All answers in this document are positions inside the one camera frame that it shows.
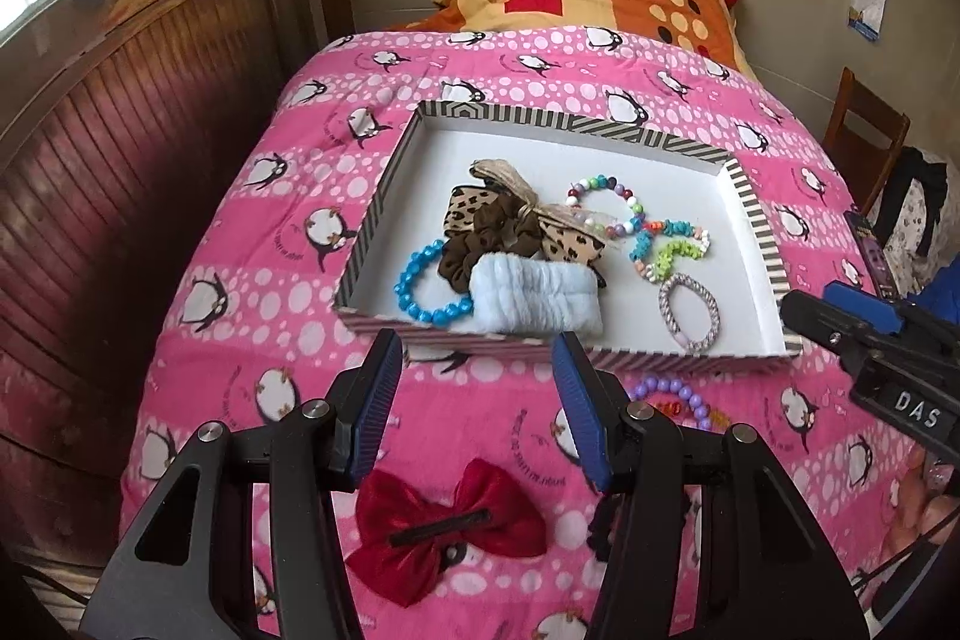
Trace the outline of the red velvet bow clip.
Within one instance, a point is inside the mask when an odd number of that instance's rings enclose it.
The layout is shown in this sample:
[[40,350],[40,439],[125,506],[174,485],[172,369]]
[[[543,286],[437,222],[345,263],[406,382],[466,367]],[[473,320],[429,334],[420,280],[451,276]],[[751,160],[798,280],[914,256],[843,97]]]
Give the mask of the red velvet bow clip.
[[377,596],[409,608],[438,585],[452,546],[506,559],[547,552],[547,522],[519,482],[496,464],[467,464],[448,505],[423,497],[402,477],[373,471],[355,505],[359,548],[345,564]]

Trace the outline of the black scrunchie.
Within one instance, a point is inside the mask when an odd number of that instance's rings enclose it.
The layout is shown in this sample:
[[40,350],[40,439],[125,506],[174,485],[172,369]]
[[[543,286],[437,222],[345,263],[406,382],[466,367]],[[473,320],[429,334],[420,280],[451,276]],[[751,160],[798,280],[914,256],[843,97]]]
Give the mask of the black scrunchie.
[[594,515],[587,523],[587,547],[597,562],[607,564],[612,555],[613,533],[619,520],[623,497],[619,494],[604,494],[599,498]]

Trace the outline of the light blue fuzzy band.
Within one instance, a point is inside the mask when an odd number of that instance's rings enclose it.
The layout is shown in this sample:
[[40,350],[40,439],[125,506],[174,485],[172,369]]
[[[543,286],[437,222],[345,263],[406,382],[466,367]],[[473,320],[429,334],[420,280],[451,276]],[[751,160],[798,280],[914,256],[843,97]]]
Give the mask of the light blue fuzzy band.
[[604,331],[599,283],[586,265],[488,253],[470,275],[478,328],[501,335]]

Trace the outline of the brown scrunchie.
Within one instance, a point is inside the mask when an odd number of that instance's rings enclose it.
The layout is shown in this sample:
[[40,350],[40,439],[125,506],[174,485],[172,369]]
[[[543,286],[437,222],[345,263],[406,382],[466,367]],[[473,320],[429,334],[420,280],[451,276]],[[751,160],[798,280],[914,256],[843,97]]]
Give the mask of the brown scrunchie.
[[446,240],[439,255],[438,275],[448,281],[452,291],[467,294],[473,268],[488,253],[514,253],[532,259],[544,238],[534,214],[519,216],[521,202],[508,193],[493,200],[480,195],[452,197],[446,221],[457,226],[444,227]]

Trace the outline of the leopard print ribbon bow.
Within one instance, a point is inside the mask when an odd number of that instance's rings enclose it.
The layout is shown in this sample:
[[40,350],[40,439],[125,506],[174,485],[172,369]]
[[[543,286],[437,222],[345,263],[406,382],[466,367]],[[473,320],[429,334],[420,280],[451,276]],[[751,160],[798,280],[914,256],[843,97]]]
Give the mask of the leopard print ribbon bow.
[[446,280],[466,280],[488,253],[587,268],[602,258],[604,239],[579,223],[573,209],[542,202],[505,159],[473,161],[470,175],[480,185],[456,185],[444,214],[438,271]]

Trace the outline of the smartphone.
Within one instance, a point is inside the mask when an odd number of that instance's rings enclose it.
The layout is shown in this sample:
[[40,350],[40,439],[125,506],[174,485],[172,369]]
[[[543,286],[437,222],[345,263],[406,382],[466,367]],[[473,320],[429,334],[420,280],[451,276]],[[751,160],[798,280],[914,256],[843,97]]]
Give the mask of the smartphone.
[[880,299],[887,299],[887,301],[895,301],[895,299],[900,298],[900,291],[896,286],[892,268],[885,259],[884,248],[880,247],[877,237],[874,236],[871,223],[862,214],[852,209],[848,209],[844,213],[844,219],[850,226],[857,248],[861,252],[862,260],[866,263],[867,273],[869,273],[869,278],[874,285],[875,294]]

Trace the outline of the wooden chair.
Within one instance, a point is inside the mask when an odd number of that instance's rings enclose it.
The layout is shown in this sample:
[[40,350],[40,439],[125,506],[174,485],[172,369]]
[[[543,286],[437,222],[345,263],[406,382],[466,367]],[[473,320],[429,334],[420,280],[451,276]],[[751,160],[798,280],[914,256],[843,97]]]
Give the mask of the wooden chair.
[[880,99],[853,70],[843,68],[822,148],[859,213],[869,213],[877,202],[910,125],[906,113]]

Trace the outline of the striped cardboard box tray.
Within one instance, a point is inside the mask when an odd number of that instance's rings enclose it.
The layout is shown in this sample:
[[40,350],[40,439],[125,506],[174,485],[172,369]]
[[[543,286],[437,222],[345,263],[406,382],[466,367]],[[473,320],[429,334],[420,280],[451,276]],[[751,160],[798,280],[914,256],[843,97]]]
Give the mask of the striped cardboard box tray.
[[505,158],[542,200],[576,175],[607,164],[626,175],[659,220],[703,223],[711,248],[686,271],[708,287],[721,314],[718,342],[686,354],[667,335],[656,291],[631,268],[626,252],[596,221],[579,216],[547,248],[567,262],[590,260],[601,276],[604,331],[584,343],[601,369],[665,372],[754,372],[799,356],[802,339],[782,325],[779,303],[788,273],[745,170],[731,152],[636,125],[571,113],[494,104],[418,104],[387,158],[356,229],[334,308],[357,335],[392,328],[410,344],[450,347],[474,356],[544,360],[538,336],[496,336],[473,320],[446,330],[402,314],[394,287],[415,250],[443,234],[448,211],[469,213],[490,191],[494,174],[472,174],[478,159]]

